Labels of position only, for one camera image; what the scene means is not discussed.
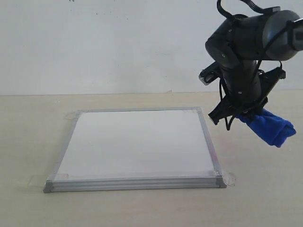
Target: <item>white wall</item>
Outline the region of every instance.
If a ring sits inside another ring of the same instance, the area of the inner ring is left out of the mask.
[[[255,0],[303,16],[301,0]],[[232,13],[254,13],[223,0]],[[217,91],[200,70],[216,0],[1,0],[0,95]],[[302,54],[277,89],[302,89]]]

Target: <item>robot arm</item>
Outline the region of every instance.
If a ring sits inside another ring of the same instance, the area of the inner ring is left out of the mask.
[[[209,117],[216,125],[225,119],[227,130],[236,116],[253,117],[263,111],[268,94],[286,78],[281,62],[303,50],[303,19],[295,12],[262,9],[250,0],[241,1],[260,15],[232,15],[218,0],[217,9],[226,20],[205,43],[214,63],[199,75],[205,85],[220,79],[221,101]],[[259,69],[262,61],[279,61],[280,67],[264,72]]]

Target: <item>blue cloth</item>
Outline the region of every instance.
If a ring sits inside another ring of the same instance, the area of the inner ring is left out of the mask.
[[[265,109],[262,114],[255,115],[252,120],[243,115],[238,115],[236,118],[246,123],[268,145],[277,148],[280,148],[288,137],[296,134],[294,126],[289,121],[275,116]]]

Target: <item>white board surface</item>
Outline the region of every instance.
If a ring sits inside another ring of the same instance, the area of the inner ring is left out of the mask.
[[[303,17],[302,0],[254,2]],[[222,5],[256,15],[239,0]],[[1,0],[0,95],[218,91],[198,74],[223,21],[216,0]],[[276,89],[303,89],[302,54]]]
[[[194,110],[83,113],[54,181],[214,176]]]

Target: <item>beige table surface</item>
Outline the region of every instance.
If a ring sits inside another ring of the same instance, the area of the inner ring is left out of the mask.
[[[302,227],[303,91],[276,91],[267,109],[297,135],[270,147],[235,121],[214,126],[218,93],[0,97],[0,227]],[[227,189],[43,194],[79,109],[201,106]]]

